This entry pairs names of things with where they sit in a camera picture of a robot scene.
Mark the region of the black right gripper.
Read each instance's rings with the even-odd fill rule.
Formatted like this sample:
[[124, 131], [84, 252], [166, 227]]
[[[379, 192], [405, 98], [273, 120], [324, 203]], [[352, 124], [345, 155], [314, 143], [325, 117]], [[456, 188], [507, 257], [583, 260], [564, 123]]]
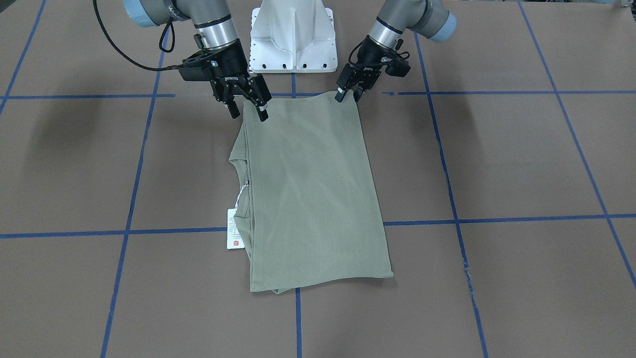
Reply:
[[266, 121], [267, 106], [269, 100], [272, 100], [272, 95], [263, 75], [248, 75], [248, 64], [240, 39], [236, 39], [223, 48], [204, 48], [202, 53], [204, 54], [201, 65], [204, 73], [202, 80], [211, 81], [213, 96], [225, 105], [232, 119], [240, 116], [233, 91], [238, 83], [241, 95], [256, 107], [259, 120]]

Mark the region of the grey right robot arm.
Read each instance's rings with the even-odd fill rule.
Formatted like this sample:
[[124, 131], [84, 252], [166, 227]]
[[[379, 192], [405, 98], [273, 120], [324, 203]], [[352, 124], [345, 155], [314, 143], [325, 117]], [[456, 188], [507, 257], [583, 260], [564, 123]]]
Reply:
[[125, 0], [123, 4], [141, 27], [191, 20], [199, 50], [176, 67], [182, 79], [209, 82], [214, 97], [229, 109], [232, 118], [240, 115], [236, 96], [245, 97], [256, 107], [261, 122], [268, 118], [266, 107], [272, 95], [262, 75], [248, 73], [247, 58], [225, 0]]

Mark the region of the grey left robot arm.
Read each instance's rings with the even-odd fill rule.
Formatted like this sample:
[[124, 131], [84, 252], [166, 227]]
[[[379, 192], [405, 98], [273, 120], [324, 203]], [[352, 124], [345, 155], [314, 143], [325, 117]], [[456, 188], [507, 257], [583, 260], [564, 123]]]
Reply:
[[447, 41], [457, 26], [456, 16], [440, 0], [387, 0], [366, 37], [349, 54], [337, 79], [335, 100], [343, 102], [348, 91], [353, 98], [371, 90], [382, 72], [403, 78], [411, 70], [410, 54], [399, 52], [405, 30], [434, 42]]

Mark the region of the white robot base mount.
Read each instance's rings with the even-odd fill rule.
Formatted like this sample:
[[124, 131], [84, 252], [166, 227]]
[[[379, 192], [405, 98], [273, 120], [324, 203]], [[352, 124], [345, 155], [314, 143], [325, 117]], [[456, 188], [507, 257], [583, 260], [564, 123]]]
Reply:
[[250, 72], [331, 73], [338, 68], [333, 12], [321, 0], [264, 0], [250, 20]]

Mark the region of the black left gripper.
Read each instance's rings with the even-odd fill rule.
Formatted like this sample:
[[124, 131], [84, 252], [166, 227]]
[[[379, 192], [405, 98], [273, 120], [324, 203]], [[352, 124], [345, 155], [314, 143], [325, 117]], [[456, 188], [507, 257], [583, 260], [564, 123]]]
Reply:
[[373, 80], [364, 80], [366, 74], [375, 74], [381, 70], [382, 57], [394, 48], [384, 47], [371, 36], [366, 36], [351, 52], [350, 64], [345, 64], [336, 83], [338, 85], [335, 100], [343, 102], [346, 93], [356, 86], [353, 93], [355, 102], [359, 102], [363, 94], [372, 89]]

